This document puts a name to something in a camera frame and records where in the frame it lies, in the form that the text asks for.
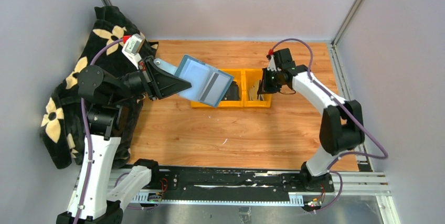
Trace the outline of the blue leather card holder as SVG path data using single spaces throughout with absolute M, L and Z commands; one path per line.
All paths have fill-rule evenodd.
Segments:
M 178 95 L 190 101 L 198 101 L 198 96 L 202 93 L 213 72 L 226 73 L 190 55 L 184 55 L 176 67 L 178 69 L 175 75 L 192 84 L 191 88 L 178 93 Z

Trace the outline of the white striped credit card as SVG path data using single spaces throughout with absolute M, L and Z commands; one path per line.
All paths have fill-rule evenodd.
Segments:
M 233 76 L 223 72 L 213 72 L 206 83 L 198 102 L 217 107 L 233 80 Z

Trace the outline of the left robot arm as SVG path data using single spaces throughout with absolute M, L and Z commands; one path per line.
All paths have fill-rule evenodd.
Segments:
M 80 72 L 79 80 L 85 153 L 78 186 L 57 223 L 121 223 L 125 209 L 141 189 L 165 191 L 168 185 L 158 162 L 140 159 L 108 190 L 115 153 L 129 121 L 125 102 L 144 94 L 154 100 L 167 98 L 192 85 L 161 69 L 153 57 L 139 61 L 134 72 L 120 78 L 91 64 Z

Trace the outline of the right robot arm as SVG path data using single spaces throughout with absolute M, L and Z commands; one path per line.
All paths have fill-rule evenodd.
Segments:
M 307 66 L 296 65 L 288 48 L 270 50 L 267 59 L 257 94 L 274 94 L 287 85 L 303 95 L 322 116 L 320 147 L 302 164 L 299 178 L 304 190 L 313 191 L 326 178 L 334 160 L 364 142 L 365 134 L 357 126 L 363 122 L 361 104 L 338 96 L 321 84 Z

